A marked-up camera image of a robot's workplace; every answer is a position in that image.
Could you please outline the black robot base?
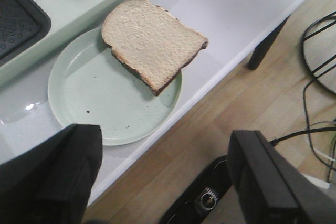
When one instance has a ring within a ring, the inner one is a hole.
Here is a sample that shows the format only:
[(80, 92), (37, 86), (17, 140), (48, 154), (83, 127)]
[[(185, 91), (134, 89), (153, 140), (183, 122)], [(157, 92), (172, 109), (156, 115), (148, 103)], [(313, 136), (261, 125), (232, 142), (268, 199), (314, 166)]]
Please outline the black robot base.
[(227, 156), (209, 164), (163, 215), (160, 223), (202, 223), (232, 186)]

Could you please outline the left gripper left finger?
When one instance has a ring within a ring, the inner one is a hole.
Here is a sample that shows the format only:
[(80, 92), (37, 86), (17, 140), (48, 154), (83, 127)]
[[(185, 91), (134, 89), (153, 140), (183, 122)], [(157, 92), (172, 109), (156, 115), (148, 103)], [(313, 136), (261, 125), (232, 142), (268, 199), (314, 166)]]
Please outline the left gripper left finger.
[(1, 164), (1, 223), (81, 223), (102, 156), (100, 126), (72, 124)]

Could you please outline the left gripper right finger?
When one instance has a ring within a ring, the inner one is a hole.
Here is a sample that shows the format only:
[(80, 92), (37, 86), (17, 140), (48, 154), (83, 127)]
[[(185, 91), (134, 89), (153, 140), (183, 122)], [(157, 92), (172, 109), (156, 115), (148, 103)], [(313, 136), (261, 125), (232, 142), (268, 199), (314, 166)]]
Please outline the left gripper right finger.
[(335, 223), (335, 201), (299, 173), (260, 131), (233, 131), (227, 169), (246, 223)]

